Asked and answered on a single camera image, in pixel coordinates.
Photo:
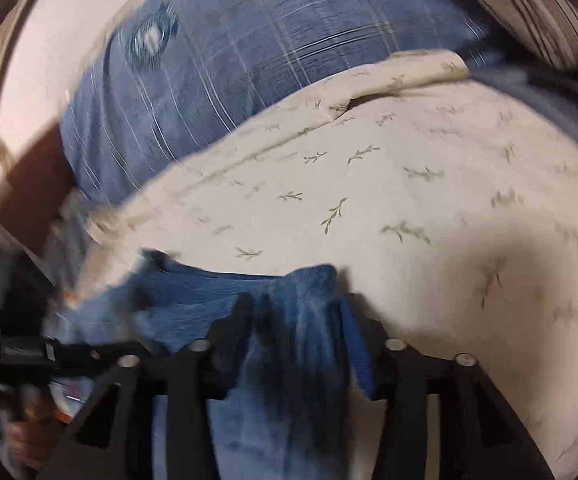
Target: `bolt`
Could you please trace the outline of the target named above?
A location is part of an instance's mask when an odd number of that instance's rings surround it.
[[[387,350],[392,350],[394,352],[399,352],[407,348],[405,341],[401,341],[400,339],[387,339],[387,341],[384,342],[384,345],[387,347]]]
[[[189,349],[192,352],[206,352],[211,348],[211,343],[207,339],[196,339],[189,345]]]
[[[456,362],[461,366],[474,366],[478,363],[478,360],[471,354],[458,354],[456,356]]]
[[[133,368],[138,365],[140,358],[137,355],[123,355],[118,359],[118,364],[122,368]]]

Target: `blue garment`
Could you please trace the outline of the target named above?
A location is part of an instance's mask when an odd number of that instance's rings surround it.
[[[226,316],[239,292],[254,299],[237,386],[208,413],[223,480],[340,480],[347,476],[349,383],[336,270],[281,278],[206,272],[148,251],[141,269],[65,315],[58,339],[104,344],[136,336],[175,352]],[[166,480],[166,397],[157,399],[154,473]]]
[[[511,44],[475,0],[147,0],[83,75],[62,144],[83,192],[116,204],[317,80],[417,48],[478,66]]]

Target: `white fabric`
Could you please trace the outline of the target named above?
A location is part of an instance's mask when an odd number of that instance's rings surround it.
[[[392,335],[476,355],[574,478],[578,146],[465,75],[453,53],[414,52],[293,94],[106,218],[83,295],[141,247],[222,272],[332,263]],[[353,478],[375,459],[366,409],[352,403]]]

